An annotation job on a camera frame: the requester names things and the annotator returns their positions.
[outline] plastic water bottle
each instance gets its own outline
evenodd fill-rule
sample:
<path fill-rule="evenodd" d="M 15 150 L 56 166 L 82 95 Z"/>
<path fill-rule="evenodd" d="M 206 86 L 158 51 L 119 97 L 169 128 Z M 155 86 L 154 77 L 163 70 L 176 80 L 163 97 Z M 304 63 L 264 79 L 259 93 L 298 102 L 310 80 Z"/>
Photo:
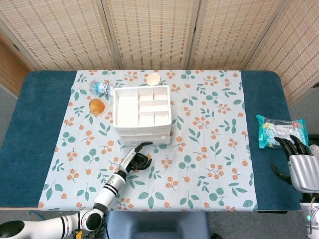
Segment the plastic water bottle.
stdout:
<path fill-rule="evenodd" d="M 106 95 L 113 95 L 113 85 L 97 82 L 97 81 L 91 81 L 89 84 L 89 91 L 95 94 L 106 94 Z"/>

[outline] table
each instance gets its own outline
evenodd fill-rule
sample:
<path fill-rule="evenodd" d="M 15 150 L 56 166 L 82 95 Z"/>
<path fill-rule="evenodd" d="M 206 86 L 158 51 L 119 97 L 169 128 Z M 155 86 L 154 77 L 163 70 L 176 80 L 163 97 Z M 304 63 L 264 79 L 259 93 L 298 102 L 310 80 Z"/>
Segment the table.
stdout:
<path fill-rule="evenodd" d="M 75 71 L 27 75 L 0 152 L 0 207 L 37 207 L 75 75 Z M 299 210 L 300 194 L 270 168 L 275 164 L 288 174 L 283 151 L 258 148 L 256 114 L 290 120 L 280 78 L 270 71 L 243 71 L 242 84 L 258 210 Z"/>

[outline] robotic hand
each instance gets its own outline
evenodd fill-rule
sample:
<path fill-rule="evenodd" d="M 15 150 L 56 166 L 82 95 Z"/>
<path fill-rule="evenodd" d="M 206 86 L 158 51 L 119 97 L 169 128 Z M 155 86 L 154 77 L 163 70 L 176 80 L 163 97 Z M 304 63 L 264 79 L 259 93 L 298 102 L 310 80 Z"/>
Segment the robotic hand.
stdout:
<path fill-rule="evenodd" d="M 285 138 L 275 137 L 282 146 L 288 160 L 290 176 L 283 175 L 275 165 L 271 168 L 275 175 L 303 194 L 300 206 L 303 211 L 308 239 L 319 239 L 319 158 L 312 155 L 308 147 L 290 135 L 294 145 Z"/>
<path fill-rule="evenodd" d="M 152 159 L 139 151 L 148 144 L 141 143 L 132 148 L 114 173 L 106 182 L 94 201 L 93 210 L 81 210 L 71 216 L 62 216 L 42 222 L 12 221 L 0 225 L 0 238 L 6 239 L 61 239 L 72 234 L 74 230 L 95 231 L 101 224 L 109 205 L 126 181 L 131 170 L 147 169 Z"/>

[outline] floral tablecloth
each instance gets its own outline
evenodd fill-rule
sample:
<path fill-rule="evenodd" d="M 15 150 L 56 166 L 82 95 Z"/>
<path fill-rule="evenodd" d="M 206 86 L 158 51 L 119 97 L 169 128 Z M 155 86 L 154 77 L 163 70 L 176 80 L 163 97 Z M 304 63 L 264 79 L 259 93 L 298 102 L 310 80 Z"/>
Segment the floral tablecloth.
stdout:
<path fill-rule="evenodd" d="M 92 80 L 145 86 L 154 71 L 78 71 L 39 201 L 41 210 L 90 209 L 118 170 L 125 147 L 115 132 L 113 98 L 89 92 Z M 109 210 L 252 211 L 257 209 L 239 71 L 156 71 L 169 85 L 171 143 L 148 145 L 147 170 L 131 172 Z M 107 106 L 90 114 L 90 99 Z"/>

